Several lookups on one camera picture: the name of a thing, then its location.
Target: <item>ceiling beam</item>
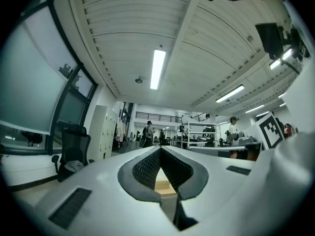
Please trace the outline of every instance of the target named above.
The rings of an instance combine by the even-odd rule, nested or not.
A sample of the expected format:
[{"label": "ceiling beam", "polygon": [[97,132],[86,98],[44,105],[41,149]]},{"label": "ceiling beam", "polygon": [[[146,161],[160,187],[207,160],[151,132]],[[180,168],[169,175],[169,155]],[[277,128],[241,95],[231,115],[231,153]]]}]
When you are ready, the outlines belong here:
[{"label": "ceiling beam", "polygon": [[243,76],[247,71],[249,71],[252,67],[254,67],[257,63],[259,63],[267,53],[265,53],[264,50],[260,50],[254,57],[251,58],[250,61],[248,61],[246,64],[244,64],[236,73],[234,73],[230,78],[225,80],[221,85],[216,87],[214,90],[209,92],[206,96],[204,96],[202,99],[199,99],[196,103],[192,105],[193,108],[198,107],[201,103],[205,102],[211,96],[213,95],[219,95],[219,92],[224,90],[226,87],[230,86],[231,83],[236,81],[239,77]]},{"label": "ceiling beam", "polygon": [[71,10],[73,13],[73,17],[77,28],[80,32],[81,38],[84,42],[84,45],[87,49],[87,55],[90,56],[91,60],[93,61],[99,75],[102,77],[103,81],[107,84],[109,89],[112,91],[115,97],[119,96],[119,92],[116,89],[113,81],[111,80],[110,76],[105,70],[105,66],[101,57],[99,56],[98,50],[94,43],[89,24],[87,21],[87,17],[85,15],[83,1],[82,0],[69,0],[71,5]]},{"label": "ceiling beam", "polygon": [[[266,83],[264,86],[262,86],[261,88],[257,89],[256,91],[249,93],[248,95],[246,95],[245,97],[238,99],[238,102],[240,103],[244,103],[248,100],[253,99],[254,97],[256,97],[257,95],[265,92],[266,90],[268,90],[269,88],[273,87],[274,85],[276,85],[277,83],[279,83],[281,80],[285,79],[286,77],[288,77],[291,73],[293,72],[293,70],[291,70],[290,68],[288,68],[286,71],[284,71],[283,73],[281,73],[280,75],[278,75],[278,77],[275,77],[272,81]],[[238,103],[236,102],[232,102],[229,105],[226,105],[224,107],[218,108],[217,112],[221,112],[227,109],[230,109],[234,106],[238,105]]]},{"label": "ceiling beam", "polygon": [[[272,102],[272,101],[274,101],[274,100],[276,100],[276,99],[278,100],[277,102],[282,102],[282,103],[283,103],[283,100],[279,99],[278,96],[279,96],[280,94],[286,92],[287,89],[288,89],[288,87],[286,87],[286,88],[280,90],[280,91],[277,92],[277,93],[274,93],[272,96],[268,97],[267,99],[264,99],[264,100],[262,100],[262,101],[259,101],[258,103],[255,103],[254,105],[251,105],[251,106],[248,107],[248,108],[245,108],[245,109],[242,109],[242,110],[240,110],[240,111],[234,112],[233,114],[234,114],[234,115],[239,115],[239,114],[241,114],[241,113],[244,113],[244,112],[246,112],[246,111],[248,111],[248,110],[250,110],[250,109],[253,109],[253,108],[255,108],[255,107],[258,107],[258,106],[260,106],[260,105],[266,105],[266,104],[268,104],[268,103],[270,103],[270,102]],[[262,112],[266,112],[266,111],[268,111],[268,108],[269,108],[269,106],[265,106],[265,107],[261,108],[261,111],[262,111]]]},{"label": "ceiling beam", "polygon": [[245,112],[242,112],[242,113],[237,114],[237,117],[242,118],[243,116],[249,116],[249,115],[251,115],[252,117],[256,117],[257,115],[262,114],[262,113],[267,112],[267,111],[270,111],[270,112],[275,111],[275,110],[280,108],[281,103],[282,102],[280,100],[278,100],[278,101],[274,102],[273,104],[270,104],[269,106],[267,106],[265,108],[262,108],[259,112],[255,112],[255,113],[251,112],[248,114],[246,114]]},{"label": "ceiling beam", "polygon": [[189,0],[189,2],[187,3],[184,17],[183,17],[181,26],[177,32],[177,35],[176,35],[176,38],[174,41],[173,50],[172,50],[172,53],[171,53],[170,58],[168,60],[166,70],[164,72],[164,79],[165,80],[168,78],[168,75],[170,73],[170,69],[175,64],[175,62],[177,60],[182,41],[185,37],[185,33],[188,29],[188,26],[190,25],[190,22],[192,20],[193,14],[197,8],[198,3],[199,3],[199,0]]}]

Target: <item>black office chair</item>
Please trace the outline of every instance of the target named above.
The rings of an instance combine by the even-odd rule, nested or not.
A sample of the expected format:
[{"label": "black office chair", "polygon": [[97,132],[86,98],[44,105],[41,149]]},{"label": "black office chair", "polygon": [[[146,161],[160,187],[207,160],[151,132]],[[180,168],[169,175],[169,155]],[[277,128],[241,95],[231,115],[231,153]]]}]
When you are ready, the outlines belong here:
[{"label": "black office chair", "polygon": [[74,172],[67,170],[64,166],[70,161],[80,161],[84,166],[87,162],[87,152],[91,141],[91,137],[87,134],[76,132],[71,129],[64,129],[62,133],[63,151],[60,159],[60,166],[58,169],[57,162],[58,155],[52,157],[52,162],[55,164],[55,169],[58,174],[58,182],[64,181],[66,178],[74,174]]}]

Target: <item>black vent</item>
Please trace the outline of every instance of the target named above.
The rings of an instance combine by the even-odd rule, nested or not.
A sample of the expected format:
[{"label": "black vent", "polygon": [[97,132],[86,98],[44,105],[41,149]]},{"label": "black vent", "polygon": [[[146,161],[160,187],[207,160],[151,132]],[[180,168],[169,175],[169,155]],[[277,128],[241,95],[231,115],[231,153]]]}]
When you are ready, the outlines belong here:
[{"label": "black vent", "polygon": [[67,229],[91,192],[91,190],[77,188],[49,219],[56,225]]},{"label": "black vent", "polygon": [[157,150],[153,154],[138,162],[132,169],[133,177],[139,183],[152,190],[155,188],[157,174],[160,169],[159,155],[160,151]]},{"label": "black vent", "polygon": [[251,170],[248,169],[244,169],[244,168],[240,168],[240,167],[236,167],[236,166],[229,166],[226,168],[228,171],[232,171],[232,172],[236,172],[239,174],[243,174],[243,175],[249,175]]}]

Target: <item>white locker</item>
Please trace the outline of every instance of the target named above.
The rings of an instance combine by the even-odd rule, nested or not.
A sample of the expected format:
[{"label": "white locker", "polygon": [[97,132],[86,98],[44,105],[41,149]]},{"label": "white locker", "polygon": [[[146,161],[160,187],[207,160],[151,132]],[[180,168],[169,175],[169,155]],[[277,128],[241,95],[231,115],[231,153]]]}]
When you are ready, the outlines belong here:
[{"label": "white locker", "polygon": [[88,159],[98,161],[111,157],[116,121],[117,114],[110,108],[96,106],[89,130]]}]

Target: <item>window frame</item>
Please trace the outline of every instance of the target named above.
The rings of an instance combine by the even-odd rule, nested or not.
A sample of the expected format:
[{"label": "window frame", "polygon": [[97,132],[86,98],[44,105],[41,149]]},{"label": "window frame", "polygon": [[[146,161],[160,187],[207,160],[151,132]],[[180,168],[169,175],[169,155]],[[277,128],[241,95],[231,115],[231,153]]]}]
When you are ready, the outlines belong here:
[{"label": "window frame", "polygon": [[[20,25],[24,20],[26,20],[28,17],[32,16],[36,12],[48,7],[51,16],[53,18],[53,21],[55,23],[55,26],[57,28],[57,31],[59,35],[61,36],[61,39],[63,40],[66,48],[69,50],[71,56],[74,58],[75,62],[77,63],[77,66],[71,73],[70,77],[68,78],[61,95],[59,97],[59,100],[56,104],[56,108],[52,117],[51,126],[50,126],[50,135],[46,135],[45,137],[45,144],[44,149],[21,149],[21,148],[11,148],[11,147],[5,147],[4,154],[8,155],[53,155],[53,154],[60,154],[62,151],[60,149],[53,149],[53,142],[54,142],[54,134],[56,125],[58,122],[59,114],[62,109],[65,97],[68,93],[73,94],[76,98],[78,98],[80,101],[85,103],[85,108],[83,110],[83,114],[81,117],[80,125],[83,126],[91,100],[93,98],[93,95],[95,93],[95,90],[98,86],[98,84],[95,82],[95,80],[92,78],[92,76],[88,73],[86,68],[84,67],[83,63],[79,60],[78,56],[76,55],[74,49],[72,48],[68,38],[66,37],[66,34],[61,26],[61,23],[58,19],[57,12],[54,7],[54,0],[46,0],[45,2],[37,5],[33,9],[29,10],[27,13],[25,13],[23,16],[21,16],[17,22],[14,24],[14,27],[12,28],[11,32]],[[72,85],[72,82],[74,81],[76,75],[79,73],[79,71],[82,70],[84,74],[87,76],[87,78],[92,82],[92,87],[90,89],[88,97],[84,96],[81,92],[79,92],[77,89],[75,89],[74,85]]]}]

